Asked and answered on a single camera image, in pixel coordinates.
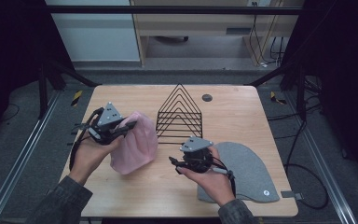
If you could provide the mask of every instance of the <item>pink cloth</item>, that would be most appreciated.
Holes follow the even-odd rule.
[[[158,138],[153,121],[145,114],[135,111],[124,119],[118,128],[127,122],[137,121],[111,155],[110,166],[122,175],[127,175],[156,158]]]

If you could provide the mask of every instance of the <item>aluminum rail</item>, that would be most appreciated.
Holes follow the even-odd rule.
[[[286,92],[284,95],[285,98],[288,99],[288,103],[292,107],[292,110],[296,111],[296,100],[294,97]],[[296,118],[298,124],[301,124],[302,120],[298,116],[296,116]],[[303,133],[306,144],[310,146],[309,150],[312,160],[327,188],[328,195],[332,204],[336,208],[339,219],[343,224],[356,224],[357,221],[353,215],[353,212],[307,126],[305,127]]]
[[[45,116],[40,119],[36,125],[34,126],[34,129],[29,136],[27,142],[25,143],[24,147],[22,148],[22,151],[17,158],[16,162],[14,163],[13,167],[10,170],[10,173],[7,175],[7,178],[0,188],[0,215],[7,203],[8,198],[11,195],[11,192],[16,187],[17,182],[20,179],[20,176],[22,174],[22,171],[24,170],[27,161],[30,159],[34,148],[42,135],[42,132],[44,131],[46,125],[48,124],[48,120],[51,117],[51,114],[57,104],[58,98],[60,97],[60,92],[56,91],[55,94],[50,99],[50,102],[48,104],[48,110],[45,113]]]
[[[222,14],[222,15],[304,15],[323,12],[302,7],[198,7],[198,6],[23,6],[25,11],[82,14]]]

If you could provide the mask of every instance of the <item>gray sleeve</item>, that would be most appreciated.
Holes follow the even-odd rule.
[[[219,209],[218,214],[222,224],[258,223],[258,220],[240,199],[233,200],[223,205]]]
[[[92,193],[66,176],[36,207],[25,223],[79,223]]]

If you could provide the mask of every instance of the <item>hand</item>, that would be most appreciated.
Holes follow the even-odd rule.
[[[72,167],[69,177],[74,179],[80,185],[85,185],[89,176],[101,164],[103,159],[113,150],[120,146],[122,135],[112,143],[102,146],[96,143],[89,135],[84,134],[84,140],[81,142],[75,157],[74,166]]]
[[[208,147],[208,149],[215,158],[220,159],[219,152],[215,147]],[[223,206],[235,199],[226,175],[218,174],[212,170],[200,174],[184,167],[178,167],[178,171],[199,184],[219,206]]]

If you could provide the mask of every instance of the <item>wire rack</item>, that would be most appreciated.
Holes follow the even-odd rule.
[[[202,114],[182,84],[176,85],[158,111],[160,144],[182,145],[189,136],[202,138]]]

